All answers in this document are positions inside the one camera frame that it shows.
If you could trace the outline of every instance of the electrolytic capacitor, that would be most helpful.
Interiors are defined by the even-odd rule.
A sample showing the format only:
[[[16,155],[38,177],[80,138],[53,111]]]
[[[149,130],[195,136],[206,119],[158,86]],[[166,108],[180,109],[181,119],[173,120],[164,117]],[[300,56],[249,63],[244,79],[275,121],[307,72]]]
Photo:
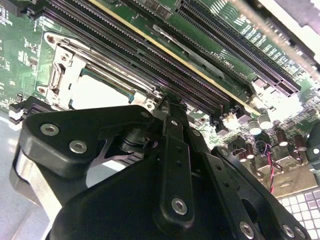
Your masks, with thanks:
[[[275,132],[276,138],[278,140],[278,144],[281,147],[285,147],[288,145],[287,136],[284,130],[279,129]]]
[[[307,146],[304,140],[304,137],[301,134],[295,135],[293,137],[295,147],[298,151],[305,152],[307,151]]]
[[[238,157],[239,157],[239,161],[240,161],[241,163],[247,161],[247,154],[246,154],[245,151],[242,152],[242,153],[240,153],[240,154],[238,155]]]
[[[259,124],[260,124],[260,128],[261,129],[271,129],[273,124],[270,120],[270,117],[267,113],[263,113],[259,116],[258,118]]]
[[[246,148],[246,158],[253,159],[255,157],[254,148],[251,143],[245,145]]]
[[[251,135],[259,135],[261,133],[261,128],[257,120],[251,120],[249,122],[249,132]]]

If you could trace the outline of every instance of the black mechanical arm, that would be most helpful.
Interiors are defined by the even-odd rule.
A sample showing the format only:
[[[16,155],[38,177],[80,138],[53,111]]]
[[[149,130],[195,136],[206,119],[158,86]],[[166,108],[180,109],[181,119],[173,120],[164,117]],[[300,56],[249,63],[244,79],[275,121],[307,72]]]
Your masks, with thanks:
[[[143,159],[86,186],[92,165],[132,153]],[[227,148],[210,152],[169,100],[153,115],[131,105],[27,117],[10,180],[54,221],[50,240],[311,239]]]

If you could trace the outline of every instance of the gray surface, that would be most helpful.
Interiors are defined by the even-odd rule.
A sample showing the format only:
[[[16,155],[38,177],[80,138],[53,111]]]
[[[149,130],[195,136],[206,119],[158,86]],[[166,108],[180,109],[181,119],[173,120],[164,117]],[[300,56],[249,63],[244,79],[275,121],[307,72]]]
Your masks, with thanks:
[[[8,127],[7,119],[8,115],[0,111],[0,240],[40,240],[49,231],[45,211],[15,192],[9,182],[19,132]],[[104,165],[95,166],[89,170],[86,183],[91,187],[116,172]]]

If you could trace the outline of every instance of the cable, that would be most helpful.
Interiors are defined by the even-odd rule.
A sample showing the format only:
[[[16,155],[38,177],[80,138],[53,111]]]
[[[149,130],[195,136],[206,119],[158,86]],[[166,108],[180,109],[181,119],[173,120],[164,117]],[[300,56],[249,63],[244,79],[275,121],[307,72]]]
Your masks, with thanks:
[[[271,152],[268,152],[267,155],[268,155],[268,163],[270,165],[270,193],[273,194],[275,190],[275,187],[274,187],[275,163],[271,159]]]
[[[257,143],[263,143],[265,145],[265,148],[264,148],[264,152],[261,152],[258,148],[257,148]],[[261,156],[265,156],[266,153],[267,153],[267,150],[268,150],[268,147],[271,148],[271,145],[264,142],[264,141],[261,141],[261,140],[258,140],[254,143],[254,149],[257,150]]]

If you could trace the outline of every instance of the metal screw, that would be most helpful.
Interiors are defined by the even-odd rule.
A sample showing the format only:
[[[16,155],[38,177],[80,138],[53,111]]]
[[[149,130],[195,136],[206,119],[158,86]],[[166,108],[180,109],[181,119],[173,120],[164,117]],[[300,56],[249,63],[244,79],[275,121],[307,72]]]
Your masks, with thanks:
[[[241,221],[239,223],[239,227],[241,232],[246,236],[247,239],[255,238],[255,233],[248,223],[246,223],[245,221]]]
[[[297,233],[303,238],[306,239],[306,235],[304,234],[304,232],[297,226],[294,226],[294,229],[297,231]]]
[[[294,232],[291,230],[290,227],[288,227],[287,225],[283,224],[282,225],[283,229],[284,229],[284,232],[292,239],[295,238],[295,234]]]
[[[227,157],[229,155],[229,153],[224,150],[223,148],[220,148],[220,152],[222,153],[223,156]]]
[[[197,130],[193,129],[192,132],[193,132],[194,135],[196,135],[197,137],[200,137],[200,132],[198,132]]]
[[[173,210],[179,215],[186,215],[188,212],[186,203],[178,197],[172,199],[171,205]]]
[[[141,115],[144,116],[145,118],[150,118],[150,115],[144,111],[141,112]]]
[[[84,154],[87,151],[87,145],[80,140],[73,140],[70,142],[69,148],[76,154]]]
[[[175,126],[178,126],[178,125],[179,125],[179,123],[177,123],[175,120],[171,120],[171,123],[172,123],[173,125],[175,125]]]
[[[313,153],[314,153],[314,154],[319,154],[319,153],[320,153],[319,148],[314,148],[314,149],[313,149]]]
[[[51,123],[43,124],[40,127],[40,130],[44,135],[47,136],[55,136],[60,132],[59,128]]]

